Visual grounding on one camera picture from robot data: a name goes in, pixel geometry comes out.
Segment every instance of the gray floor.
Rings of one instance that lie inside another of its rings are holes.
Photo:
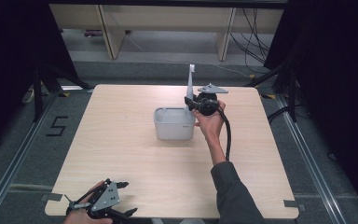
[[[138,83],[138,84],[186,84],[188,63],[196,64],[195,79],[200,85],[210,79],[216,85],[243,86],[251,74],[260,76],[268,70],[262,64],[247,56],[230,42],[227,59],[217,60],[214,35],[186,32],[131,32],[126,37],[118,58],[108,58],[102,37],[87,38],[80,30],[65,30],[62,33],[67,48],[82,80],[89,84],[99,83]],[[273,36],[261,35],[269,45]],[[251,47],[260,57],[260,51]],[[61,80],[63,84],[71,83]],[[262,83],[260,93],[272,93],[273,79]],[[61,170],[67,150],[76,133],[76,128],[87,106],[90,93],[70,93],[68,97],[55,99],[46,120],[31,145],[29,153],[0,206],[0,223],[61,223],[63,217],[48,217],[44,214],[46,202],[44,194],[50,193],[55,179]],[[269,115],[279,109],[274,99],[261,99]],[[342,209],[347,223],[358,223],[358,196],[339,165],[326,157],[328,146],[319,135],[318,128],[308,111],[300,107],[296,110],[298,126],[303,133],[312,154],[323,172],[329,188]],[[66,116],[60,124],[66,126],[61,137],[48,137],[57,130],[50,128],[57,116]],[[20,108],[12,121],[1,134],[0,179],[11,159],[16,155],[22,139],[27,134],[34,118],[33,104]],[[283,166],[296,201],[304,207],[296,220],[266,220],[267,223],[332,223],[321,196],[310,177],[310,172],[299,153],[297,144],[287,127],[283,116],[271,123]],[[216,220],[200,219],[159,219],[156,224],[200,224],[216,223]]]

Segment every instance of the human hand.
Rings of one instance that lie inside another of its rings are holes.
[[[104,182],[103,180],[100,181],[98,184],[96,184],[90,190],[93,190],[93,189],[101,186],[103,184],[103,182]],[[91,195],[86,197],[80,203],[88,202]],[[113,223],[113,221],[111,218],[93,219],[93,218],[89,217],[89,214],[87,214],[86,209],[72,210],[68,214],[68,216],[66,216],[65,220],[63,221],[63,224],[112,224],[112,223]]]
[[[219,101],[219,106],[224,110],[226,104]],[[224,123],[219,112],[215,111],[210,116],[204,116],[198,110],[193,110],[192,112],[197,119],[197,122],[194,125],[201,128],[206,141],[209,143],[210,141],[218,140]]]

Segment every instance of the wooden table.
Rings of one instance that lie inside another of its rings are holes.
[[[231,125],[230,160],[264,218],[296,218],[283,200],[294,196],[283,169],[266,113],[253,88],[227,87]],[[158,140],[153,113],[160,106],[184,107],[186,87],[99,85],[80,122],[53,193],[77,200],[100,180],[130,184],[118,191],[135,217],[218,218],[212,161],[200,129],[191,140]],[[226,147],[225,127],[221,132]],[[49,201],[46,213],[63,216],[68,202]]]

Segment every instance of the black sleeve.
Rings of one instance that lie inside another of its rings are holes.
[[[211,174],[217,190],[219,224],[264,223],[255,201],[231,162],[216,164]]]

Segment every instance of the white container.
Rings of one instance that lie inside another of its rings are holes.
[[[158,139],[182,139],[193,137],[196,118],[187,107],[159,107],[154,113]]]

